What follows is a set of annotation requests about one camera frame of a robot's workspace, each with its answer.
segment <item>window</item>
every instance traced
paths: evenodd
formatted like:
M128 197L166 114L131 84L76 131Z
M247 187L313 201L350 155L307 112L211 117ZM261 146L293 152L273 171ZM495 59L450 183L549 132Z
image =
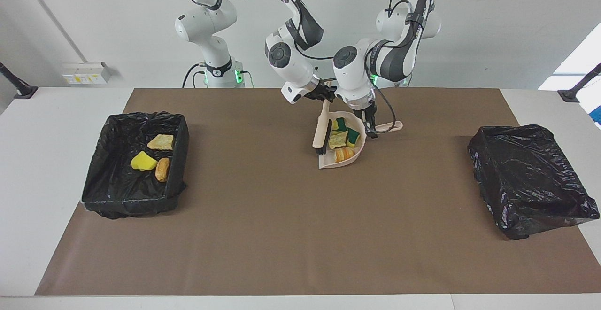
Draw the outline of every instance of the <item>window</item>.
M539 89L570 89L599 63L601 63L601 24L580 43ZM580 90L577 97L580 105L588 114L601 106L601 75L595 77L584 89Z

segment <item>plastic liner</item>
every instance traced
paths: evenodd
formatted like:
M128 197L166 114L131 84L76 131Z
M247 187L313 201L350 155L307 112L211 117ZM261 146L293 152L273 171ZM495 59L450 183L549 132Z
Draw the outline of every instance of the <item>plastic liner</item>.
M156 135L174 135L173 151L153 151L146 145ZM183 115L130 113L111 115L102 128L85 182L82 203L88 211L110 219L171 211L185 189L188 129ZM131 168L131 159L145 151L155 160L171 160L167 182L154 170Z
M468 151L480 194L510 239L599 218L597 203L546 128L485 126Z

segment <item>brush handle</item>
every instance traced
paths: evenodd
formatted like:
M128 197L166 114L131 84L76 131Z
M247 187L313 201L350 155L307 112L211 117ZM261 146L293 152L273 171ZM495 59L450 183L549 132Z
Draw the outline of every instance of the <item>brush handle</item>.
M391 125L393 125L392 122L389 124L380 124L380 126L376 126L376 132L385 132ZM403 129L403 122L395 121L394 127L389 132L397 132L401 129Z
M315 129L315 137L313 138L313 148L315 149L324 147L324 144L327 142L326 134L328 134L329 112L330 102L328 100L324 100L322 113L317 118L317 128Z

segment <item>yellow and green sponge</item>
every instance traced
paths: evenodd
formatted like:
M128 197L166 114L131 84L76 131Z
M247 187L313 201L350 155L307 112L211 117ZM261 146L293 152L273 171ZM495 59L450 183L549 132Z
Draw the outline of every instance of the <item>yellow and green sponge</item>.
M346 132L346 123L344 123L344 118L339 117L332 122L332 135L340 134L341 132Z
M359 141L359 137L361 137L361 134L359 134L359 132L348 128L348 139L346 140L346 147L354 149L357 145L357 142Z

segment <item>green led light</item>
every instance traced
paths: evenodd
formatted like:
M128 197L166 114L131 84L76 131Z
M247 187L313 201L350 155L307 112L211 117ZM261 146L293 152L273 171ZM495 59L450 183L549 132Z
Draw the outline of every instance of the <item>green led light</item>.
M242 83L244 81L244 77L240 74L240 70L234 70L234 74L236 74L236 82Z

